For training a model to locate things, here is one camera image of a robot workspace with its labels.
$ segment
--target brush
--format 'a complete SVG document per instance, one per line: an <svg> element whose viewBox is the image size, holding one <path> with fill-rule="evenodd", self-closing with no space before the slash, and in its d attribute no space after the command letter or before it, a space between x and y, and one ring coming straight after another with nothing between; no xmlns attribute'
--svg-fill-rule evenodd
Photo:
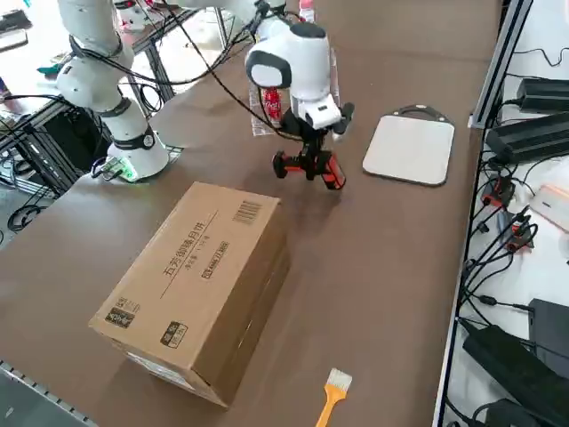
<svg viewBox="0 0 569 427"><path fill-rule="evenodd" d="M320 414L316 427L325 427L328 424L334 405L346 398L350 384L352 384L351 375L344 374L335 367L330 371L330 376L328 376L328 381L324 386L326 405L322 410L322 414Z"/></svg>

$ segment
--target charger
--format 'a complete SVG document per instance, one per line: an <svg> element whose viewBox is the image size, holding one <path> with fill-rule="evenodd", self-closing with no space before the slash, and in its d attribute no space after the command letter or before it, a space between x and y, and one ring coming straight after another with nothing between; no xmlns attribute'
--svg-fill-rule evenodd
<svg viewBox="0 0 569 427"><path fill-rule="evenodd" d="M522 111L551 114L569 111L569 81L524 78L517 89Z"/></svg>

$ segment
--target table surface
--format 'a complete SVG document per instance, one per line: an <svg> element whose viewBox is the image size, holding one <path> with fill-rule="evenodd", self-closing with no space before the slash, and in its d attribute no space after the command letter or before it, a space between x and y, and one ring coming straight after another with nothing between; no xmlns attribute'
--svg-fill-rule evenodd
<svg viewBox="0 0 569 427"><path fill-rule="evenodd" d="M515 52L542 48L553 61L557 61L559 52L567 46L566 35L569 30L569 9L567 8L569 8L569 3L565 0L533 2ZM515 54L508 72L520 76L566 79L569 72L569 57L566 52L565 59L559 67L551 68L540 52ZM517 97L520 81L518 77L506 77L504 100ZM515 123L514 119L541 116L543 115L520 112L514 106L505 106L502 111L502 121L508 120L508 124ZM527 183L534 191L539 190L559 162L560 159L544 162L531 171ZM514 176L523 180L532 165L533 163L520 165ZM485 176L481 174L479 184L482 185L485 181ZM515 201L510 209L514 212L529 203L531 198L531 195L525 194L525 189L519 185L518 187L520 188L517 189L517 202ZM493 209L493 207L488 207L487 213L482 214L476 222L483 220ZM501 302L528 304L533 298L538 298L569 306L569 293L567 292L569 267L566 264L569 259L569 236L539 214L534 212L530 214L532 223L536 223L539 227L534 240L535 248L530 254L517 254L511 267L506 272L487 280L477 294L488 294ZM469 257L477 258L497 236L496 221L490 222L489 226L492 232L485 235L476 234L472 238ZM483 278L507 263L507 260L493 263L485 268L479 277ZM529 322L525 312L509 308L487 307L482 304L478 304L477 307L485 317L506 332L521 338L529 338ZM461 315L480 320L468 305L464 306ZM464 414L471 415L481 405L507 397L508 393L462 349L462 343L467 336L463 328L457 328L449 382L449 398ZM446 422L456 419L452 411L446 412Z"/></svg>
<svg viewBox="0 0 569 427"><path fill-rule="evenodd" d="M138 185L84 177L0 253L1 358L107 425L312 425L332 367L353 376L334 425L433 420L480 141L467 122L492 54L500 2L377 0L319 4L356 103L338 145L346 188L277 180L270 159L298 145L252 137L251 121L210 78L153 119L180 159ZM220 77L246 100L242 61ZM447 183L426 188L367 175L382 114L413 103L456 133ZM281 197L293 265L229 411L145 373L87 327L195 180Z"/></svg>

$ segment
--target red can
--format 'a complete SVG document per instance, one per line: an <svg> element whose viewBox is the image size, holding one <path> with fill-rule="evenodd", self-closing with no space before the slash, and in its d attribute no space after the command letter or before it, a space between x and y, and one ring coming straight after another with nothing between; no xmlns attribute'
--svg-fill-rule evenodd
<svg viewBox="0 0 569 427"><path fill-rule="evenodd" d="M273 120L280 120L282 115L281 110L281 95L275 87L265 90L263 96L265 111Z"/></svg>

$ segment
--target orange brush handle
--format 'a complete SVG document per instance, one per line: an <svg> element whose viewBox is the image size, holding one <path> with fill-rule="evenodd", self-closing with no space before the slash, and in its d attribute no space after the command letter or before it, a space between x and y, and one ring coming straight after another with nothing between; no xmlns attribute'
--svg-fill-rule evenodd
<svg viewBox="0 0 569 427"><path fill-rule="evenodd" d="M326 427L328 420L330 420L330 415L332 415L334 405L336 405L340 400L344 400L346 398L345 391L342 391L331 384L327 384L324 387L324 390L326 391L326 405L322 410L322 414L320 414L320 418L318 418L316 427Z"/></svg>

